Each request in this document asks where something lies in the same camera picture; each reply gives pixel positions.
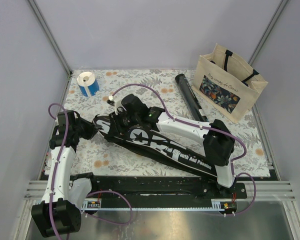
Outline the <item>black racket cover bag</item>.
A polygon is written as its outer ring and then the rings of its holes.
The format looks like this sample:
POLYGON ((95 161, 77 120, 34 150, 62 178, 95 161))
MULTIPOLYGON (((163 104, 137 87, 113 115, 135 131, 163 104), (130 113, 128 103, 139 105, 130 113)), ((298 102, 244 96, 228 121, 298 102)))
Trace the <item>black racket cover bag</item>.
POLYGON ((216 168, 202 154, 141 126, 131 126, 121 135, 115 121, 106 115, 96 115, 93 123, 98 132, 109 143, 118 145, 128 151, 155 160, 169 167, 194 174, 199 177, 217 180, 216 168))

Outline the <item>black teal shuttlecock tube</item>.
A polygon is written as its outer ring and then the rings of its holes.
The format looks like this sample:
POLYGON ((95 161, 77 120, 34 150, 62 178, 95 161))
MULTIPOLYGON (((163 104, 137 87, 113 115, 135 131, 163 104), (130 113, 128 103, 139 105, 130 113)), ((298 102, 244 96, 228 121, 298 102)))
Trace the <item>black teal shuttlecock tube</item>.
POLYGON ((200 121, 200 122, 208 122, 208 118, 205 115, 197 97, 195 96, 188 79, 186 78, 186 76, 181 73, 178 74, 175 78, 174 78, 179 91, 181 92, 190 112, 192 117, 196 120, 196 121, 200 121))

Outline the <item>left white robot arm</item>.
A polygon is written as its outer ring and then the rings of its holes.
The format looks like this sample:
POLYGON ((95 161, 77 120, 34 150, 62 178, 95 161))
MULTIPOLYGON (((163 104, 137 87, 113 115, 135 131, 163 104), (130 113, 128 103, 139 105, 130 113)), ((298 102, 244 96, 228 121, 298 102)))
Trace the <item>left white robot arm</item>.
POLYGON ((59 112, 57 122, 49 141, 48 183, 40 203, 31 209, 31 216, 44 238, 78 232, 85 198, 92 198, 99 191, 91 172, 70 179, 79 141, 90 140, 97 133, 96 126, 73 110, 59 112))

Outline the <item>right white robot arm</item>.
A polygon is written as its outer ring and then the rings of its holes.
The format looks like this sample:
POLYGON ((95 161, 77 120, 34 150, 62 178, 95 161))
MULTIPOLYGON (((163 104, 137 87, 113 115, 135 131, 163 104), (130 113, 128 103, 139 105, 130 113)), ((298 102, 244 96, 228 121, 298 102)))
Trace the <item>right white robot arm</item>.
POLYGON ((236 191, 230 155, 234 150, 234 137, 224 123, 195 121, 172 116, 165 106, 147 107, 137 96, 130 94, 114 101, 115 121, 119 133, 127 134, 126 142, 144 147, 149 158, 189 172, 215 179, 218 194, 229 198, 236 191), (171 140, 163 133, 172 133, 199 143, 203 154, 171 140))

